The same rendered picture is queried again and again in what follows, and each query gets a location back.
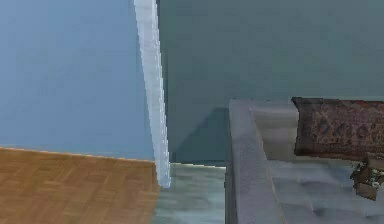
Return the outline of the grey sofa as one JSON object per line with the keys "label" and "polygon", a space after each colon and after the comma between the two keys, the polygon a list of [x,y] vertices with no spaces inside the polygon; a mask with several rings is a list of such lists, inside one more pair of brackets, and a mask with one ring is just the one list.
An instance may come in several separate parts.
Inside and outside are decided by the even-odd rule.
{"label": "grey sofa", "polygon": [[384,224],[384,184],[369,200],[355,161],[296,156],[297,120],[288,102],[229,102],[225,224]]}

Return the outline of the red patterned cushion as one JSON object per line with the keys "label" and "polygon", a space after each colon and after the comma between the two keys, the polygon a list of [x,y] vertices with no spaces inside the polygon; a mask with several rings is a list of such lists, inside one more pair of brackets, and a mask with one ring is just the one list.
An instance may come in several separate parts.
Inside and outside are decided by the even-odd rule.
{"label": "red patterned cushion", "polygon": [[292,97],[296,156],[360,160],[384,153],[384,101]]}

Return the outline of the brown patterned cushion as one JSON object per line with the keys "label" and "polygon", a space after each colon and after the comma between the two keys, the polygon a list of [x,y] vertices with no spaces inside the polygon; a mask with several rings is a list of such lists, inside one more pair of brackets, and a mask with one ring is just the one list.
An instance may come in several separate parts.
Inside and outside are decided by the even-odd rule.
{"label": "brown patterned cushion", "polygon": [[350,179],[358,196],[375,201],[384,183],[384,153],[367,153],[355,167]]}

